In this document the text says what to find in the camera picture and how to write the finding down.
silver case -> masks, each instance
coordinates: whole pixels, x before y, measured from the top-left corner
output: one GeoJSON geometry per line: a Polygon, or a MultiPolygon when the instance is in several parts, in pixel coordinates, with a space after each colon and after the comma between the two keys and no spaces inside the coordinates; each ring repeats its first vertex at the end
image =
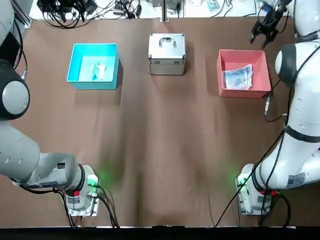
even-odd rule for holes
{"type": "Polygon", "coordinates": [[[148,61],[151,75],[183,75],[186,63],[185,35],[151,33],[148,61]]]}

blue box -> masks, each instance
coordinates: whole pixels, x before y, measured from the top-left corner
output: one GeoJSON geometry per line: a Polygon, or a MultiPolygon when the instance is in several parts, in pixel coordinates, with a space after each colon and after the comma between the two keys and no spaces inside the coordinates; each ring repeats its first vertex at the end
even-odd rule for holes
{"type": "Polygon", "coordinates": [[[79,90],[115,90],[118,66],[117,44],[76,43],[66,80],[79,90]],[[101,78],[97,78],[93,68],[100,69],[98,76],[101,78]]]}

pink box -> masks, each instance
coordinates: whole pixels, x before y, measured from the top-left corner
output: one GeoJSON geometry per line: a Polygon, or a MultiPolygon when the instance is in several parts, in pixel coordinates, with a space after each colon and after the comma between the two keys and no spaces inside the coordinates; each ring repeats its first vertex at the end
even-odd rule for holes
{"type": "Polygon", "coordinates": [[[264,51],[221,49],[216,60],[220,97],[260,99],[271,90],[264,51]],[[235,70],[252,64],[252,87],[248,90],[227,89],[225,70],[235,70]]]}

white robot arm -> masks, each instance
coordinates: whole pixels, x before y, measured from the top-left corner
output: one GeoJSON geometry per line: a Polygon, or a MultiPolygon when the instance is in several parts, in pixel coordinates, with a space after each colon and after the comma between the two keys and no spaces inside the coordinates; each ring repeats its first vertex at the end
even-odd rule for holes
{"type": "Polygon", "coordinates": [[[237,177],[238,183],[247,180],[239,192],[243,215],[260,215],[262,208],[264,214],[270,210],[271,196],[264,197],[266,188],[289,189],[320,181],[320,1],[284,2],[295,17],[300,43],[282,48],[275,70],[288,87],[294,85],[294,96],[276,148],[260,164],[245,165],[237,177]]]}
{"type": "Polygon", "coordinates": [[[27,111],[30,92],[13,68],[21,43],[12,34],[17,24],[10,0],[1,0],[0,9],[0,174],[26,190],[54,187],[63,191],[73,216],[95,216],[98,199],[88,197],[98,192],[92,187],[98,184],[94,170],[77,164],[71,154],[40,152],[35,141],[9,123],[27,111]]]}

case handle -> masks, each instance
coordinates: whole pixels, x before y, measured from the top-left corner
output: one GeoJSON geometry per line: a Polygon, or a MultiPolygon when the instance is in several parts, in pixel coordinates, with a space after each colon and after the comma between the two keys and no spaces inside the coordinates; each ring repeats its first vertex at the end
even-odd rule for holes
{"type": "Polygon", "coordinates": [[[171,38],[171,37],[162,37],[162,38],[160,38],[160,40],[159,40],[159,47],[162,47],[162,42],[163,41],[172,41],[172,46],[175,48],[177,45],[176,45],[176,41],[173,39],[173,38],[171,38]]]}

